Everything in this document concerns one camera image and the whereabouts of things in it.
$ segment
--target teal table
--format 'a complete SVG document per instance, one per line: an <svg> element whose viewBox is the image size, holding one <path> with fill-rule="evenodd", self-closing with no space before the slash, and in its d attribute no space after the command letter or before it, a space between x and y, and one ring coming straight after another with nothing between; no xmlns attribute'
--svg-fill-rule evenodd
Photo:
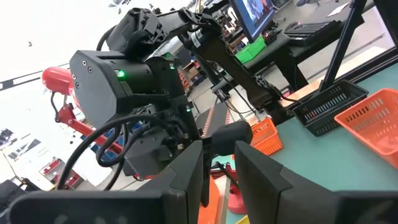
<svg viewBox="0 0 398 224"><path fill-rule="evenodd" d="M382 88L398 89L398 64L360 82L369 95ZM283 149L271 158L330 190L398 190L398 170L356 140L344 128L315 137L296 118L277 126ZM230 157L218 157L231 162ZM228 211L227 223L242 215Z"/></svg>

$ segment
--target computer monitor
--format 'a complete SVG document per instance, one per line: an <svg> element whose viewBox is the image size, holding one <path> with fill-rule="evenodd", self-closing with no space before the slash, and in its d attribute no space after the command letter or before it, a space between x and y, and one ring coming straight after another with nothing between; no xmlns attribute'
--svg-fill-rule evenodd
<svg viewBox="0 0 398 224"><path fill-rule="evenodd" d="M245 36L253 43L271 24L275 13L271 0L229 0Z"/></svg>

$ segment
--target black cable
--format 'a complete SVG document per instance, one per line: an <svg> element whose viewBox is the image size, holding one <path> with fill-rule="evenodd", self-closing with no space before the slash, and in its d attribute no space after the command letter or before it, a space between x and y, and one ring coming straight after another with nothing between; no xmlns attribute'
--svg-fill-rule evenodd
<svg viewBox="0 0 398 224"><path fill-rule="evenodd" d="M231 176L231 174L229 174L229 172L224 168L224 166L219 162L216 162L216 166L225 174L225 176L227 176L231 180L231 183L235 185L237 189L239 189L238 182Z"/></svg>
<svg viewBox="0 0 398 224"><path fill-rule="evenodd" d="M245 111L245 112L239 112L239 111L236 111L236 110L232 109L229 105L227 105L227 107L228 107L228 109L230 109L231 111L234 111L235 113L238 113L238 114L252 113L251 110Z"/></svg>
<svg viewBox="0 0 398 224"><path fill-rule="evenodd" d="M126 47L122 51L125 55L128 53L131 53L134 51L134 46L136 45L137 42L142 40L143 38L149 37L150 34L146 30L137 30L134 33L132 33L129 41L127 42Z"/></svg>
<svg viewBox="0 0 398 224"><path fill-rule="evenodd" d="M123 151L122 151L121 153L119 153L119 154L116 156L116 158L114 158L114 159L112 159L112 160L110 160L110 161L103 161L103 160L101 160L102 155L103 155L104 152L100 152L101 154L96 153L96 159L97 159L98 164L99 164L101 167L111 167L111 166L114 166L114 165L120 163L121 161L123 161L123 160L124 160L124 155L126 155L126 153L128 152L128 150L130 149L130 147L131 147L131 146L134 144L134 142L137 141L137 139L139 139L139 138L142 136L142 134L144 134L144 132L146 132L146 131L147 131L147 130L144 129L144 128L139 128L137 131L134 131L133 134L132 134L132 136L128 139L128 142L124 145Z"/></svg>
<svg viewBox="0 0 398 224"><path fill-rule="evenodd" d="M123 149L126 147L126 142L128 139L129 139L129 130L127 128L127 124L124 123L123 124ZM124 166L124 160L120 161L118 167L116 168L116 171L113 174L111 181L109 181L109 183L104 188L104 190L112 189L114 183L116 183L116 181L118 180L118 178L120 176L120 173L122 172L123 166Z"/></svg>
<svg viewBox="0 0 398 224"><path fill-rule="evenodd" d="M103 160L101 160L101 158L102 158L104 152L112 145L112 143L113 143L114 141L117 140L117 138L118 138L119 135L120 135L120 131L121 131L120 126L115 127L114 133L113 133L109 138L107 138L107 139L105 140L104 144L102 144L102 146L99 147L99 149L95 152L95 157L96 157L96 159L97 159L98 164L99 164L101 167L110 167L110 166L103 166L103 165L100 163L100 162L103 162Z"/></svg>
<svg viewBox="0 0 398 224"><path fill-rule="evenodd" d="M52 108L53 108L54 111L55 111L55 119L54 119L54 120L55 120L55 122L59 123L59 122L60 122L60 120L58 119L58 118L59 118L59 112L58 112L57 107L55 106L55 103L54 103L54 96L55 96L55 92L53 91L53 92L51 93L50 102L51 102Z"/></svg>
<svg viewBox="0 0 398 224"><path fill-rule="evenodd" d="M138 122L146 120L149 122L154 123L157 126L160 126L161 128L165 129L167 133L170 136L175 136L177 137L178 141L180 140L180 137L176 135L175 131L167 126L167 123L162 121L161 119L155 117L154 115L148 115L148 114L133 114L129 116L125 116L123 118L118 118L113 121L108 122L104 126L100 127L99 129L93 131L87 138L75 149L75 151L72 153L70 156L69 160L65 164L65 168L60 176L60 180L57 185L57 190L64 189L64 185L66 180L68 179L68 176L70 174L70 171L72 170L73 166L76 164L76 161L78 158L83 154L83 152L86 150L86 148L98 137L100 137L105 131L115 128L117 126L120 126L123 123L127 122Z"/></svg>
<svg viewBox="0 0 398 224"><path fill-rule="evenodd" d="M97 44L97 51L101 51L102 50L102 46L104 45L106 39L108 39L108 37L111 35L112 31L114 30L114 28L116 27L116 25L112 28L110 28L108 31L106 31L104 33L104 35L102 35L102 37L100 38L98 44Z"/></svg>
<svg viewBox="0 0 398 224"><path fill-rule="evenodd" d="M216 71L215 68L211 67L211 69L212 69L214 72L218 73L218 71ZM254 111L254 109L251 108L250 104L246 101L245 98L243 98L242 94L235 88L235 86L233 86L232 83L231 83L230 81L228 81L228 79L227 79L223 74L221 74L221 73L219 73L219 74L221 75L221 77L223 78L223 80L225 80L225 81L235 90L235 92L239 95L239 97L240 97L240 98L245 102L245 104L249 107L250 111L238 112L238 111L232 109L229 105L227 105L227 107L228 107L230 110L234 111L235 113L239 113L239 114L244 114L244 113L249 113L249 112L253 112L254 114L256 114L256 112Z"/></svg>
<svg viewBox="0 0 398 224"><path fill-rule="evenodd" d="M226 41L225 33L224 33L224 32L221 32L221 33L222 33L221 36L222 36L224 42L226 43L226 44L225 44L225 51L226 51L226 53L227 53L228 55L230 55L230 56L235 56L235 55L231 54L231 52L229 52L229 50L228 50L228 43L227 43L227 41ZM299 101L299 100L289 99L289 98L287 98L286 96L284 96L284 95L282 94L282 92L281 92L278 88L276 88L274 85L271 85L271 84L270 84L270 86L271 86L271 88L272 88L282 99L287 100L287 101L291 101L291 102L294 102L294 103L302 104L302 102Z"/></svg>

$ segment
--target orange basket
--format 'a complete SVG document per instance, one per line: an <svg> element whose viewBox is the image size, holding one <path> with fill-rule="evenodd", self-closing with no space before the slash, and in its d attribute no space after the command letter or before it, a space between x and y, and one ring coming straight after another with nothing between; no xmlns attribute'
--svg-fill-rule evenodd
<svg viewBox="0 0 398 224"><path fill-rule="evenodd" d="M398 91L382 89L335 121L398 169Z"/></svg>
<svg viewBox="0 0 398 224"><path fill-rule="evenodd" d="M258 151L269 156L282 149L282 142L279 139L278 130L270 118L262 120L251 127L253 139L250 143Z"/></svg>

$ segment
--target black plastic crate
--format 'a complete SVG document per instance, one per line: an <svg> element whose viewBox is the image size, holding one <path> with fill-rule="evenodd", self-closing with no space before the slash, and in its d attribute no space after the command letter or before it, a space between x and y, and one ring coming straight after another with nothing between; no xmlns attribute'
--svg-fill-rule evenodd
<svg viewBox="0 0 398 224"><path fill-rule="evenodd" d="M368 91L343 80L293 109L295 117L313 135L321 136L339 126L335 116L365 99Z"/></svg>

